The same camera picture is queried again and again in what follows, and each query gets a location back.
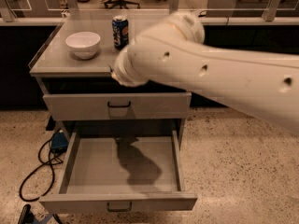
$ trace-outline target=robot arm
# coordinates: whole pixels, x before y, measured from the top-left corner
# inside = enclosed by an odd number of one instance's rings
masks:
[[[204,37],[192,13],[174,13],[121,52],[112,76],[125,86],[152,80],[192,91],[299,133],[299,57],[212,48]]]

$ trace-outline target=terrazzo floor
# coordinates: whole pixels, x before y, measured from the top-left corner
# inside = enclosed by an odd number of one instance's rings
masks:
[[[26,204],[18,194],[38,165],[37,152],[52,132],[45,110],[0,111],[0,223],[17,223]],[[230,108],[192,108],[180,151],[192,211],[59,215],[62,223],[299,223],[299,137]],[[55,168],[58,175],[61,166]],[[25,186],[35,197],[50,183],[50,170]],[[30,203],[41,221],[48,214]],[[52,218],[48,223],[56,223]]]

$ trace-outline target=white bowl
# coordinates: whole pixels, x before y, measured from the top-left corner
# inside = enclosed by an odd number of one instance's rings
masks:
[[[80,32],[70,35],[65,43],[68,50],[81,59],[90,59],[99,50],[101,36],[92,32]]]

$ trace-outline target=soda can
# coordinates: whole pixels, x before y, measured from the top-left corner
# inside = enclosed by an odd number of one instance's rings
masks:
[[[123,49],[129,44],[129,21],[124,16],[112,20],[113,40],[116,49]]]

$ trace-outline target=closed drawer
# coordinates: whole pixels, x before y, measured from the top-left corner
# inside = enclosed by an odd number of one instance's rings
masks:
[[[197,195],[185,192],[171,119],[136,120],[136,126],[147,129],[118,136],[107,128],[114,133],[117,125],[98,123],[93,135],[83,131],[86,124],[72,134],[58,193],[40,198],[49,212],[192,210]]]
[[[186,118],[190,100],[189,92],[44,95],[55,120]]]

